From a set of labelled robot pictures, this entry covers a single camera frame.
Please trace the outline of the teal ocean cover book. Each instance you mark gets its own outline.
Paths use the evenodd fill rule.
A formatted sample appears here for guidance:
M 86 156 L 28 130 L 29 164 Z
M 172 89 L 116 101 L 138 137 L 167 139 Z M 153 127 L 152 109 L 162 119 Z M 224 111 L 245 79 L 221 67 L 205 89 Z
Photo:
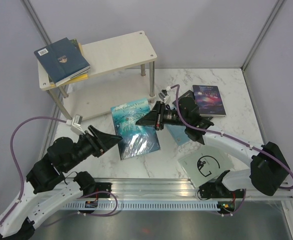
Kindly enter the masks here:
M 121 160 L 152 153 L 161 149 L 156 130 L 140 126 L 136 121 L 150 112 L 147 98 L 110 108 L 115 134 L 122 137 L 118 143 Z

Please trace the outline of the yellow Little Prince book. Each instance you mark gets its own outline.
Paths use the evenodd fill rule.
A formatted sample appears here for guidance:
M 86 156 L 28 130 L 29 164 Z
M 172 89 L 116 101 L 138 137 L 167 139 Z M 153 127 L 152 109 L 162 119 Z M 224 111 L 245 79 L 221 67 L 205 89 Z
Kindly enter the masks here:
M 86 70 L 86 71 L 82 72 L 81 74 L 78 74 L 75 77 L 72 77 L 66 83 L 68 83 L 68 84 L 75 83 L 75 82 L 78 82 L 78 81 L 81 81 L 81 80 L 86 80 L 86 79 L 88 79 L 88 77 L 89 77 L 88 70 Z M 48 76 L 48 80 L 49 80 L 50 85 L 53 87 L 55 85 L 55 83 L 50 78 L 50 76 Z

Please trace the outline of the navy blue hardcover book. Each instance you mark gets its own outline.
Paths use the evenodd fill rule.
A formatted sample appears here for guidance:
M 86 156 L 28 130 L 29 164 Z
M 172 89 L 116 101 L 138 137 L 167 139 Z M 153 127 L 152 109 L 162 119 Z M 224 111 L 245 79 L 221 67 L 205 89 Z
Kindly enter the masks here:
M 35 50 L 34 55 L 57 87 L 91 68 L 67 37 Z

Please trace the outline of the green Alice Wonderland book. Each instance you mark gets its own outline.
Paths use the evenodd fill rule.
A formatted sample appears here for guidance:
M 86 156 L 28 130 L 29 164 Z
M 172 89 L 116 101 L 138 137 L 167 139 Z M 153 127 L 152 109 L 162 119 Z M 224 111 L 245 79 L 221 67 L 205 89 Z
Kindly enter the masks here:
M 81 55 L 83 54 L 83 50 L 82 50 L 82 46 L 80 43 L 78 43 L 78 41 L 74 38 L 71 39 L 70 42 L 72 43 L 72 45 L 81 53 Z

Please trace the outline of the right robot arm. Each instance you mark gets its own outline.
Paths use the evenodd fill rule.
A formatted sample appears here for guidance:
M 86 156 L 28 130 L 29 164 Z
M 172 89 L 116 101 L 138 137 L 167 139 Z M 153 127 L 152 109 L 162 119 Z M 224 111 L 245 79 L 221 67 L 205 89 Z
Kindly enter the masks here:
M 209 186 L 221 197 L 233 191 L 256 189 L 266 196 L 273 196 L 287 176 L 293 173 L 279 146 L 273 142 L 259 144 L 240 139 L 200 116 L 199 107 L 192 97 L 183 97 L 170 109 L 164 102 L 157 101 L 153 108 L 138 119 L 137 126 L 152 127 L 161 131 L 165 125 L 184 126 L 184 132 L 194 142 L 223 151 L 242 163 L 247 169 L 223 171 Z

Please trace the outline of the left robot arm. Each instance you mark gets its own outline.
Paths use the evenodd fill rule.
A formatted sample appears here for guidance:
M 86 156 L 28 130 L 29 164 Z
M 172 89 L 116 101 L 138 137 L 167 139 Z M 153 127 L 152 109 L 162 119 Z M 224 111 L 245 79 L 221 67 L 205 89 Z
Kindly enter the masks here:
M 9 207 L 0 214 L 0 240 L 28 240 L 42 223 L 65 204 L 81 197 L 92 197 L 96 181 L 87 171 L 80 171 L 62 190 L 49 193 L 89 156 L 101 157 L 123 138 L 101 132 L 90 125 L 77 142 L 60 137 L 36 162 Z

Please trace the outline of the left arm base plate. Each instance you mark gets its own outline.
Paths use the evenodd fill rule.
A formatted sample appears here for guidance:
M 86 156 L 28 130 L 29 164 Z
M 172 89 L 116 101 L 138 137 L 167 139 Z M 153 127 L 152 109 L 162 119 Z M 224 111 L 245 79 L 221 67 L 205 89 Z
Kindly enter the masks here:
M 94 192 L 99 192 L 96 195 L 93 195 L 92 198 L 99 199 L 108 199 L 110 198 L 110 192 L 112 191 L 111 182 L 97 182 L 95 185 Z

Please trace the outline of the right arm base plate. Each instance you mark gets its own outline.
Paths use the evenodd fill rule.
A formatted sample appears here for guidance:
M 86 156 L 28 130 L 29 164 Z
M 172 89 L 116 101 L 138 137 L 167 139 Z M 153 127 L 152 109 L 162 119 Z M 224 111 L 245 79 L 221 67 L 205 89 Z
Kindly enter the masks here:
M 201 200 L 210 199 L 242 199 L 245 195 L 243 189 L 234 191 L 228 190 L 224 185 L 218 185 L 213 182 L 207 182 L 198 189 L 199 198 Z

